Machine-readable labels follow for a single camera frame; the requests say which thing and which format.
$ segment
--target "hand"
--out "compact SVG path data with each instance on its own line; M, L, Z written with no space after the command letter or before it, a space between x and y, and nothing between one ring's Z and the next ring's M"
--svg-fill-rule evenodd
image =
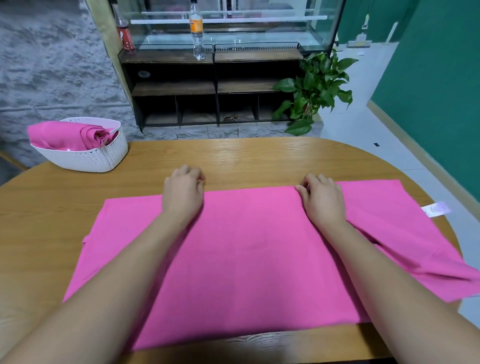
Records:
M200 168L190 169L184 164L165 178L162 196L162 214L167 214L186 227L204 202L205 176Z
M309 173L303 184L296 185L295 189L302 198L308 218L320 231L347 221L342 188L331 178Z

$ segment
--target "person's left hand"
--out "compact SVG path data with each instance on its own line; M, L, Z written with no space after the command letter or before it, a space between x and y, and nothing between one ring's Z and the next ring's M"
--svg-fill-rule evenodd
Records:
M205 176L200 168L190 169L184 164L165 178L162 196L162 214L167 214L186 227L204 202Z

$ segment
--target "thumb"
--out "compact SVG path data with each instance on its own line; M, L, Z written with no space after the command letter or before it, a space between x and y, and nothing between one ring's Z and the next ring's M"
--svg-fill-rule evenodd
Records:
M303 205L305 206L308 202L308 199L310 197L307 189L305 187L303 187L301 184L297 184L295 186L295 189L298 191L298 193L300 194L301 196L301 199L302 199L302 202L303 202Z
M204 184L205 184L204 181L199 181L199 182L197 183L198 193L200 193L202 196L203 196L203 194L204 194Z

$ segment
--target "left arm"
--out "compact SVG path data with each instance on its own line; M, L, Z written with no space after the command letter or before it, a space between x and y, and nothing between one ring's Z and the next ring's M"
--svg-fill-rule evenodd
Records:
M170 246L202 206L203 179L199 169L187 165L167 177L162 213L0 364L107 364L116 359Z

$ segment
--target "forearm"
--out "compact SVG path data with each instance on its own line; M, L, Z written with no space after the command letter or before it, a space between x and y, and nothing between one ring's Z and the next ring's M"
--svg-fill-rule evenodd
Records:
M373 324L400 363L473 363L480 330L398 267L348 223L323 231Z
M128 339L156 272L184 226L169 216L154 222L1 364L104 364Z

